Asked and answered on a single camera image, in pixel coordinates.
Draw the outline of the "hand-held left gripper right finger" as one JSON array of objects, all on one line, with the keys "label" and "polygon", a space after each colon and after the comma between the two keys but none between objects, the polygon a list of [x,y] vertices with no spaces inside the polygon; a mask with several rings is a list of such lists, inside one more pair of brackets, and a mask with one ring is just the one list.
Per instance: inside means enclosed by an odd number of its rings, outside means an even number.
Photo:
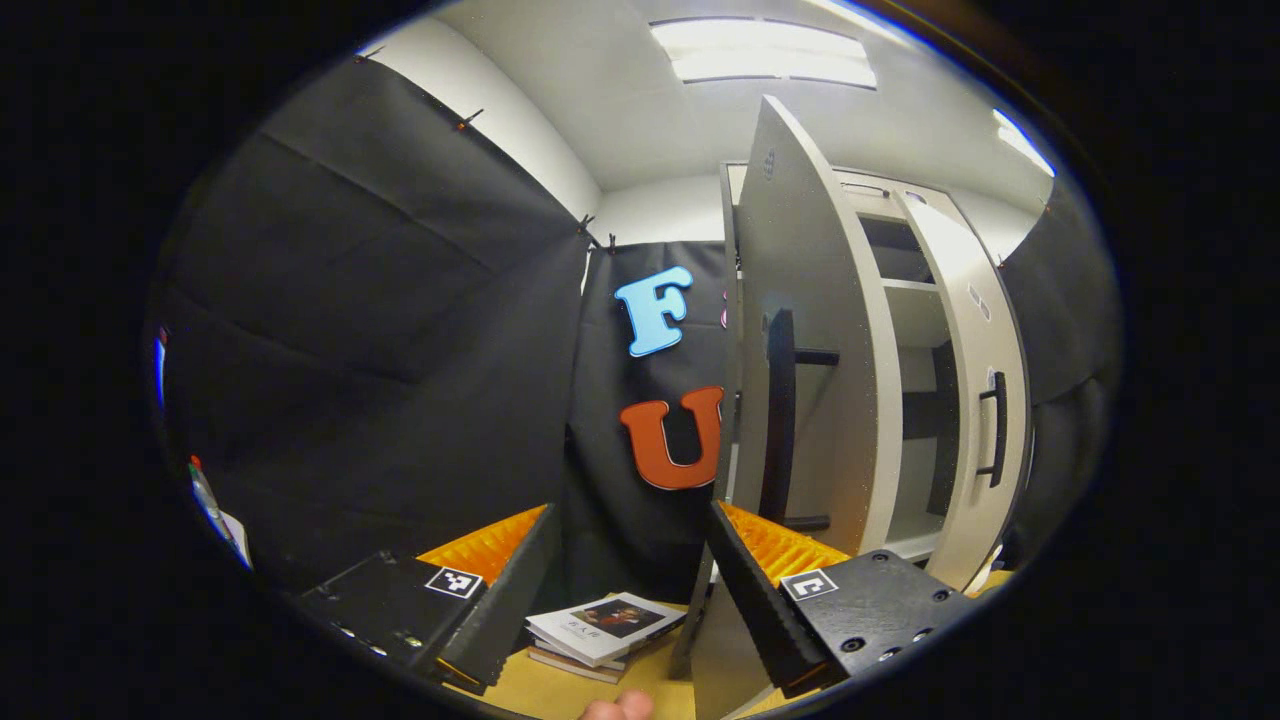
[{"label": "hand-held left gripper right finger", "polygon": [[724,501],[710,503],[707,541],[771,682],[788,698],[867,684],[980,606],[890,550],[850,556]]}]

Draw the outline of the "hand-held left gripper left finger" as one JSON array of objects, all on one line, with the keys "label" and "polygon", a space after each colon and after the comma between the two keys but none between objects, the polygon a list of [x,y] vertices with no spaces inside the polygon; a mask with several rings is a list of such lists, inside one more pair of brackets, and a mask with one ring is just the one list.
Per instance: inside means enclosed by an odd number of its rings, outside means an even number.
[{"label": "hand-held left gripper left finger", "polygon": [[320,628],[421,682],[484,694],[561,551],[556,503],[421,553],[379,551],[296,600]]}]

